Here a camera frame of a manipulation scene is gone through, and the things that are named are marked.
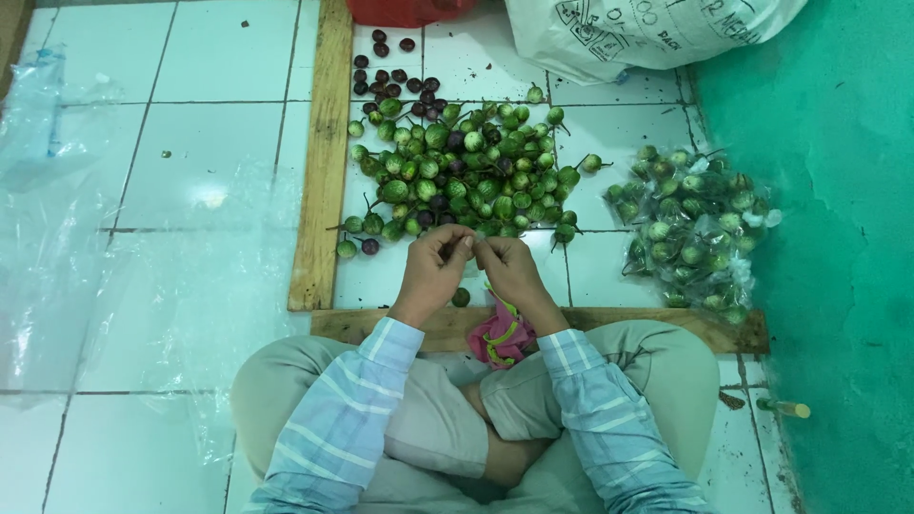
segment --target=teal wall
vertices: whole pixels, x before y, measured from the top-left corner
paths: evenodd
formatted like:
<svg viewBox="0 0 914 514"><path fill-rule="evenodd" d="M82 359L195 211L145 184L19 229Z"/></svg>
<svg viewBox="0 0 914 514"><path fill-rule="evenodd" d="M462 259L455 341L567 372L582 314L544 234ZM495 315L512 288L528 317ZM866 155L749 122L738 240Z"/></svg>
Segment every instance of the teal wall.
<svg viewBox="0 0 914 514"><path fill-rule="evenodd" d="M809 0L694 67L710 140L785 219L754 253L809 514L914 512L914 4Z"/></svg>

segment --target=shirt sleeve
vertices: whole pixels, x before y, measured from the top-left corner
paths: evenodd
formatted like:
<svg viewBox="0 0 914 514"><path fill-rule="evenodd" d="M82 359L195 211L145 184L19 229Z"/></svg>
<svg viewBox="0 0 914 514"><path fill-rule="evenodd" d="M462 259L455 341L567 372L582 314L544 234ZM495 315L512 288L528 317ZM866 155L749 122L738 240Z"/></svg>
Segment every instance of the shirt sleeve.
<svg viewBox="0 0 914 514"><path fill-rule="evenodd" d="M711 513L676 466L642 394L579 330L538 340L584 471L613 514Z"/></svg>
<svg viewBox="0 0 914 514"><path fill-rule="evenodd" d="M282 428L245 514L349 512L375 474L424 334L385 317L337 357Z"/></svg>

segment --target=leg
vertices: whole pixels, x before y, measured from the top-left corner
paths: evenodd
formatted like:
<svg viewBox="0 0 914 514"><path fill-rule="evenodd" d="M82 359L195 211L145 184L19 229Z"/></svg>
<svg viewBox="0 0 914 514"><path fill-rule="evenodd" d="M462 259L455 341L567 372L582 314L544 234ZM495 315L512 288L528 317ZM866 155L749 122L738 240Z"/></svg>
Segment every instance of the leg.
<svg viewBox="0 0 914 514"><path fill-rule="evenodd" d="M354 348L323 337L288 337L244 364L232 386L231 407L256 477L263 479L279 432L308 388L337 356ZM414 467L471 477L484 471L485 422L447 381L443 368L416 361L385 436L385 453L399 460L386 455L378 463L360 508L443 512L476 505L441 477Z"/></svg>
<svg viewBox="0 0 914 514"><path fill-rule="evenodd" d="M691 332L657 321L613 323L587 333L651 405L657 428L686 476L701 470L717 407L717 361ZM561 410L540 355L480 384L481 404L506 440L557 438Z"/></svg>

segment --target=wooden board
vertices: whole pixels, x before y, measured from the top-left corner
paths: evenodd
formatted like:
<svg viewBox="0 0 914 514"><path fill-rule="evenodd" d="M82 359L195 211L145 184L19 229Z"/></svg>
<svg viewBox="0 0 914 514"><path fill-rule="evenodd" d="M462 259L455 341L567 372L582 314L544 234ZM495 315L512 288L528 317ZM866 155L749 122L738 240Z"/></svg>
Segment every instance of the wooden board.
<svg viewBox="0 0 914 514"><path fill-rule="evenodd" d="M289 284L288 309L329 309L336 274L336 230L345 186L352 16L345 0L322 0L317 20L314 86L302 214Z"/></svg>
<svg viewBox="0 0 914 514"><path fill-rule="evenodd" d="M348 342L359 330L370 333L387 309L325 310L311 314L311 334ZM435 313L425 325L422 351L466 351L466 336L486 319L494 307L449 307ZM701 337L715 353L768 353L768 328L760 310L749 313L739 329L725 327L691 309L566 307L562 309L573 328L591 330L616 321L654 319L665 321Z"/></svg>
<svg viewBox="0 0 914 514"><path fill-rule="evenodd" d="M10 65L19 61L35 0L0 0L0 100L13 81Z"/></svg>

